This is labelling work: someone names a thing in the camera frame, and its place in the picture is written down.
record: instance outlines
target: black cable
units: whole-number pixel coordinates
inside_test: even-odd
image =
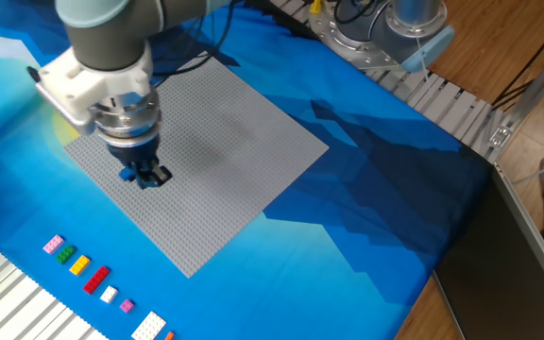
[[[512,103],[510,106],[507,107],[507,109],[503,110],[503,112],[509,111],[509,109],[513,108],[514,106],[516,106],[516,103]]]
[[[219,39],[219,42],[217,43],[217,45],[213,48],[213,50],[209,53],[209,55],[203,59],[202,61],[200,61],[198,64],[196,65],[193,65],[191,67],[187,67],[187,68],[183,68],[183,69],[180,69],[180,70],[177,70],[177,71],[174,71],[174,72],[169,72],[169,73],[153,73],[153,76],[157,76],[157,77],[169,77],[169,76],[177,76],[177,75],[182,75],[182,74],[185,74],[185,73],[188,73],[188,72],[191,72],[191,71],[194,71],[195,69],[203,66],[207,61],[209,61],[211,58],[213,58],[213,56],[215,56],[215,54],[217,54],[217,52],[219,52],[219,49],[222,47],[222,44],[224,43],[224,41],[226,40],[226,37],[228,36],[228,33],[230,32],[230,23],[232,22],[232,15],[234,13],[234,5],[235,5],[235,1],[236,0],[232,0],[230,1],[230,5],[229,5],[229,9],[228,9],[228,19],[227,19],[227,22],[226,22],[226,27],[224,27],[224,32],[222,33],[222,36],[221,38]]]
[[[159,58],[157,59],[154,59],[153,61],[161,61],[161,60],[179,60],[179,59],[168,59],[166,58],[166,56],[171,53],[173,50],[174,50],[174,47],[182,40],[184,39],[184,37],[190,35],[190,33],[193,31],[193,29],[195,28],[196,24],[200,24],[200,27],[202,27],[203,25],[203,20],[204,20],[204,17],[200,17],[198,19],[196,19],[193,23],[190,24],[190,26],[185,30],[183,31],[172,43],[169,44],[169,49],[167,50],[167,52],[163,53],[162,56],[160,56]],[[192,40],[192,43],[190,45],[190,47],[187,49],[187,52],[186,52],[186,56],[187,54],[189,53],[190,49],[192,48],[192,45],[195,41]]]
[[[505,96],[509,95],[509,94],[513,94],[517,91],[520,91],[522,89],[528,89],[528,87],[530,86],[530,84],[533,83],[533,81],[535,81],[534,79],[528,81],[527,83],[525,83],[524,85],[521,85],[521,86],[518,86],[517,88],[513,89],[513,90],[510,90],[508,93],[505,94]]]
[[[526,90],[527,89],[521,89],[521,90],[517,91],[516,93],[514,93],[513,95],[507,97],[507,99],[504,99],[501,103],[493,105],[492,106],[493,110],[497,110],[501,106],[509,104],[509,102],[511,102],[512,100],[514,100],[514,99],[518,98],[519,96],[523,95],[526,92]]]
[[[181,57],[179,60],[192,60],[195,58],[195,56],[189,56],[191,52],[193,51],[193,48],[195,47],[195,43],[198,41],[198,37],[200,37],[200,34],[203,32],[203,22],[205,21],[205,17],[200,17],[200,20],[198,21],[198,28],[196,29],[196,34],[193,37],[192,41],[188,45],[188,48],[186,48],[186,53],[184,53],[184,56]]]
[[[337,3],[335,4],[335,8],[332,11],[332,15],[333,15],[333,17],[335,18],[335,21],[338,24],[344,25],[344,24],[350,24],[350,23],[355,22],[356,20],[358,20],[358,18],[363,16],[366,13],[367,10],[369,10],[372,7],[376,7],[378,0],[375,0],[375,1],[369,0],[368,4],[363,9],[358,11],[353,17],[351,17],[351,18],[349,18],[347,20],[339,19],[339,15],[338,15],[339,14],[339,6],[341,5],[342,1],[343,0],[338,0],[337,1]]]
[[[536,58],[538,58],[538,56],[541,54],[541,52],[543,52],[544,50],[544,43],[540,46],[540,48],[538,48],[538,50],[536,51],[536,53],[533,55],[533,57],[528,61],[528,63],[526,63],[526,65],[519,71],[518,75],[509,83],[509,85],[507,85],[507,87],[505,87],[501,94],[499,94],[499,96],[497,97],[497,99],[495,99],[495,101],[492,103],[492,106],[495,106],[498,102],[500,102],[503,98],[505,98],[507,96],[507,94],[505,94],[512,86],[514,86],[514,84],[516,83],[516,81],[518,81],[518,79],[521,77],[521,75],[524,74],[524,72],[526,72],[526,70],[530,67],[530,65],[533,64],[533,62],[535,62]]]

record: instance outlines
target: silver cylinder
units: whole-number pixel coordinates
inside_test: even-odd
[[[440,12],[442,0],[394,0],[396,18],[407,26],[422,26]]]
[[[92,110],[98,136],[109,145],[134,147],[149,142],[159,133],[161,110],[154,88],[145,97],[128,93],[103,99]]]

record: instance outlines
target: green lego brick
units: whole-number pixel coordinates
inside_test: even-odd
[[[74,246],[66,246],[66,248],[60,254],[58,254],[56,260],[58,260],[58,262],[61,264],[66,264],[68,259],[75,254],[75,251],[76,249]]]

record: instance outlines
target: wooden floor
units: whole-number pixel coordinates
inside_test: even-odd
[[[431,69],[492,102],[544,43],[544,1],[445,3],[455,39]]]
[[[544,1],[445,1],[456,38],[432,70],[492,102],[544,43]],[[537,77],[543,67],[544,50],[512,88]],[[543,157],[544,99],[520,126],[499,162],[515,181],[536,172]],[[538,178],[516,189],[537,227],[544,229]],[[430,280],[396,339],[460,338],[437,285]]]

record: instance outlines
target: lego brick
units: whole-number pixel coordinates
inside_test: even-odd
[[[129,300],[123,301],[123,303],[121,304],[121,309],[125,313],[131,312],[131,310],[133,309],[133,302],[131,302]]]
[[[93,294],[110,272],[111,271],[107,267],[101,266],[95,274],[93,274],[92,278],[83,286],[85,293],[89,295]]]
[[[47,245],[43,247],[43,250],[45,250],[46,253],[52,255],[58,250],[62,245],[64,244],[64,239],[61,238],[59,235],[54,236],[53,239],[51,239]]]
[[[191,277],[328,147],[215,59],[158,92],[158,156],[174,175],[161,188],[115,176],[123,166],[96,135],[65,151]]]
[[[83,270],[85,270],[88,264],[90,264],[90,259],[88,259],[85,255],[81,255],[81,257],[76,260],[75,264],[73,264],[70,271],[71,273],[79,276]]]
[[[154,340],[165,324],[165,320],[154,312],[150,312],[131,337],[135,340]]]
[[[66,264],[68,259],[70,259],[71,256],[75,254],[75,251],[77,250],[75,249],[74,246],[66,246],[66,248],[63,249],[60,254],[58,254],[58,256],[56,257],[56,260],[61,264]]]
[[[117,296],[117,293],[119,291],[116,290],[116,288],[113,288],[112,286],[109,286],[105,291],[104,293],[102,293],[102,296],[100,297],[100,299],[106,303],[109,303],[111,304],[112,300],[114,299],[114,297]]]

